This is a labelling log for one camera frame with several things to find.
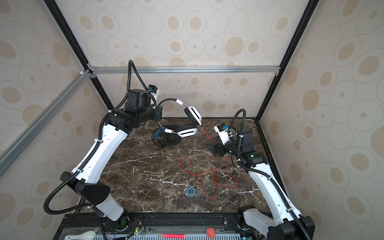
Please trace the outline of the black headphones blue headband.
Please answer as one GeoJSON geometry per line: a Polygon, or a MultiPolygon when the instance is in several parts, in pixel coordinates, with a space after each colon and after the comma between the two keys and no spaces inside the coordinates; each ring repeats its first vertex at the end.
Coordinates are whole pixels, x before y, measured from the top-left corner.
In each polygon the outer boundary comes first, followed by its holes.
{"type": "Polygon", "coordinates": [[[174,125],[166,125],[166,128],[175,131],[176,133],[166,133],[164,129],[157,128],[152,133],[152,141],[159,148],[165,148],[171,145],[177,145],[181,142],[181,137],[177,134],[177,131],[181,128],[174,125]]]}

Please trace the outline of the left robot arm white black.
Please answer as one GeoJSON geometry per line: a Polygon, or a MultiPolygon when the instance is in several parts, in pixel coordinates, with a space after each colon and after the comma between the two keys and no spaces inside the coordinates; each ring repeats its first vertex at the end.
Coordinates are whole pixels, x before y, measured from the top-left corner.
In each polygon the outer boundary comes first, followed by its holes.
{"type": "Polygon", "coordinates": [[[130,132],[146,121],[160,121],[162,107],[157,105],[158,88],[143,85],[143,89],[131,89],[132,73],[138,70],[129,60],[127,90],[123,100],[102,119],[98,137],[84,159],[72,170],[64,172],[60,184],[45,200],[44,211],[60,215],[82,207],[91,207],[101,217],[108,218],[119,229],[125,228],[129,218],[127,211],[117,203],[109,186],[100,181],[101,174],[117,147],[130,132]],[[70,187],[86,200],[86,203],[64,210],[52,210],[50,202],[59,191],[70,187]]]}

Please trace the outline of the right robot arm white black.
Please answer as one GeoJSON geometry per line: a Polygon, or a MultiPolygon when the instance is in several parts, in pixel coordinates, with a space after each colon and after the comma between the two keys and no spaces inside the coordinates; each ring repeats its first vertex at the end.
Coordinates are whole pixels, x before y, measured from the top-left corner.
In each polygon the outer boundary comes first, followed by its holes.
{"type": "Polygon", "coordinates": [[[246,110],[236,112],[233,120],[242,114],[242,122],[234,127],[224,123],[214,127],[218,140],[207,145],[213,156],[231,154],[237,160],[263,194],[272,217],[262,214],[255,208],[240,211],[243,225],[254,228],[268,240],[311,240],[315,223],[311,217],[304,217],[289,200],[277,182],[266,157],[254,149],[252,131],[245,126],[246,110]]]}

